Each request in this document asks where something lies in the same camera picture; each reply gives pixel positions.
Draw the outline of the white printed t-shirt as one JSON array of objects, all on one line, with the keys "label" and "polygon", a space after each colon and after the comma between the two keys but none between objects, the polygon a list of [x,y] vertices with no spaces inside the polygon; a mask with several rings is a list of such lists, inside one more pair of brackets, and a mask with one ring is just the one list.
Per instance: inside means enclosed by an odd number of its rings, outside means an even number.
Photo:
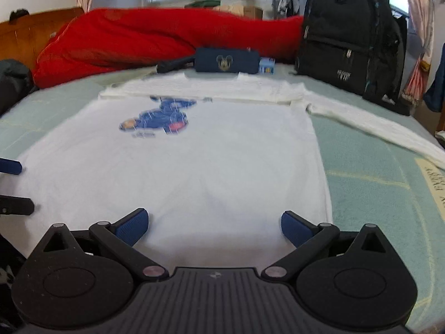
[{"label": "white printed t-shirt", "polygon": [[[9,158],[23,172],[2,175],[1,193],[30,198],[35,212],[2,215],[1,234],[27,256],[55,223],[84,230],[141,207],[149,231],[137,249],[168,270],[263,270],[293,250],[281,232],[287,210],[344,231],[378,225],[335,223],[321,149],[304,109],[313,96],[305,85],[271,75],[191,71],[106,88]],[[436,142],[430,147],[366,110],[348,112],[360,127],[444,172]]]}]

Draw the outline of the green plaid bed sheet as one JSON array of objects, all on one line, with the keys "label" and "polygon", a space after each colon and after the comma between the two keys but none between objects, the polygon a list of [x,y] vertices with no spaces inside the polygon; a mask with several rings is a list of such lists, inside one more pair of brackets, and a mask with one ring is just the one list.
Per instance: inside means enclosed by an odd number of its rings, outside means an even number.
[{"label": "green plaid bed sheet", "polygon": [[[1,117],[1,156],[16,158],[46,133],[114,88],[133,79],[149,79],[149,68],[95,75],[37,91]],[[401,133],[435,146],[433,136],[411,117],[395,115],[359,97],[280,67],[277,82],[303,84],[313,93],[304,109],[321,149],[333,205],[343,228],[375,219],[412,270],[419,298],[410,318],[417,332],[444,328],[444,203],[433,190],[444,172],[398,142],[387,141],[354,123],[350,109],[389,120]]]}]

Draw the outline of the dark green jacket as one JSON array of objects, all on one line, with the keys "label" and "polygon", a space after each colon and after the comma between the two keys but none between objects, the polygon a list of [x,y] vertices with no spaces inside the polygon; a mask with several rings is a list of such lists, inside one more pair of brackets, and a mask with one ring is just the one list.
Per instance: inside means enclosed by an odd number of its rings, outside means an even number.
[{"label": "dark green jacket", "polygon": [[38,90],[31,70],[17,60],[0,61],[0,112],[3,116],[20,100]]}]

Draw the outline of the wooden headboard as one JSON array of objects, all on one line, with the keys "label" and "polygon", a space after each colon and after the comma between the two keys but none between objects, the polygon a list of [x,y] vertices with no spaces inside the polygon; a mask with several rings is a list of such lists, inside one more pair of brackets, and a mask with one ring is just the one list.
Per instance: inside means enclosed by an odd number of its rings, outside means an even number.
[{"label": "wooden headboard", "polygon": [[48,41],[65,24],[83,15],[82,8],[68,8],[30,14],[1,23],[0,58],[18,60],[29,69]]}]

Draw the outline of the red quilt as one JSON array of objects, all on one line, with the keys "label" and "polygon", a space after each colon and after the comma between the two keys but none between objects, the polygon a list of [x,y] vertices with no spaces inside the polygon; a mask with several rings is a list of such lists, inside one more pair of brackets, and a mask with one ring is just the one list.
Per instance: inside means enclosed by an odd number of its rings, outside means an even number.
[{"label": "red quilt", "polygon": [[193,55],[198,48],[239,49],[289,61],[303,18],[258,20],[205,8],[99,8],[51,38],[32,71],[40,88]]}]

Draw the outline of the blue small box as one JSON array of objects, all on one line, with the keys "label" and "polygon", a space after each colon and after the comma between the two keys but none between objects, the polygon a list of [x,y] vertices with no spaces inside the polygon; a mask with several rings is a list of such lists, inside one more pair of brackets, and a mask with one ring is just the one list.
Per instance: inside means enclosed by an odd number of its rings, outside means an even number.
[{"label": "blue small box", "polygon": [[259,61],[259,74],[273,75],[275,73],[275,59],[262,57]]}]

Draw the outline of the dark folded umbrella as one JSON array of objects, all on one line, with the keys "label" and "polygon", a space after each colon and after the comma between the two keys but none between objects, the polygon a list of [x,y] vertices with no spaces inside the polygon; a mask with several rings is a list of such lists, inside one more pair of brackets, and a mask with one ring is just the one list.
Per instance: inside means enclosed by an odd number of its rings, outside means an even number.
[{"label": "dark folded umbrella", "polygon": [[183,57],[175,60],[161,61],[156,66],[158,74],[166,74],[169,72],[178,71],[181,69],[188,69],[195,65],[195,56]]}]

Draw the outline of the navy mickey pouch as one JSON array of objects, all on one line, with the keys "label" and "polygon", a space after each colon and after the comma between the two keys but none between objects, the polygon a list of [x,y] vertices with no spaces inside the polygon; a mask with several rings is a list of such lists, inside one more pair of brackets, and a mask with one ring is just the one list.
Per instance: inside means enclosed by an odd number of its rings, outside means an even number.
[{"label": "navy mickey pouch", "polygon": [[197,72],[257,74],[260,55],[257,51],[198,48],[194,67]]}]

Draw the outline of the black backpack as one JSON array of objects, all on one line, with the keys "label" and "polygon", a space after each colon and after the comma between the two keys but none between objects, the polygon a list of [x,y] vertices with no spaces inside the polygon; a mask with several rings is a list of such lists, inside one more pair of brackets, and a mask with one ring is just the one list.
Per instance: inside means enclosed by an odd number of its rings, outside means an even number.
[{"label": "black backpack", "polygon": [[307,0],[296,73],[402,116],[404,41],[388,0]]}]

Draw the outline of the cardboard box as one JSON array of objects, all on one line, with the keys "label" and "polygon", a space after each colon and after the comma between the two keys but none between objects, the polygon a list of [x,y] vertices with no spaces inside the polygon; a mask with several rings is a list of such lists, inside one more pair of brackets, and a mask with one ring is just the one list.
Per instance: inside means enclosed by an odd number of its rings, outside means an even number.
[{"label": "cardboard box", "polygon": [[263,10],[256,6],[244,6],[242,4],[224,4],[213,8],[215,11],[222,11],[240,17],[247,17],[254,20],[263,19]]}]

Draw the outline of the green stool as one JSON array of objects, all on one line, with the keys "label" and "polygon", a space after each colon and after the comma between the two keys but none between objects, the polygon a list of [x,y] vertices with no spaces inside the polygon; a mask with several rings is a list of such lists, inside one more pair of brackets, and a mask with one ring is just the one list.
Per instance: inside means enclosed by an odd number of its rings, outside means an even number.
[{"label": "green stool", "polygon": [[196,0],[186,4],[184,8],[209,8],[213,9],[221,5],[221,0]]}]

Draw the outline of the pink plaid curtain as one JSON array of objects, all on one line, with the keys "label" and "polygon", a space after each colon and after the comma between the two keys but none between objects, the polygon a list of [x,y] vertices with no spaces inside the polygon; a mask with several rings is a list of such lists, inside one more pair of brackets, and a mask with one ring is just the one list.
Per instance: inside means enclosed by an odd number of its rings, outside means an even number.
[{"label": "pink plaid curtain", "polygon": [[416,58],[408,82],[401,97],[412,107],[417,107],[426,92],[431,70],[432,44],[434,42],[434,3],[433,0],[408,0],[410,22],[419,38],[421,52]]}]

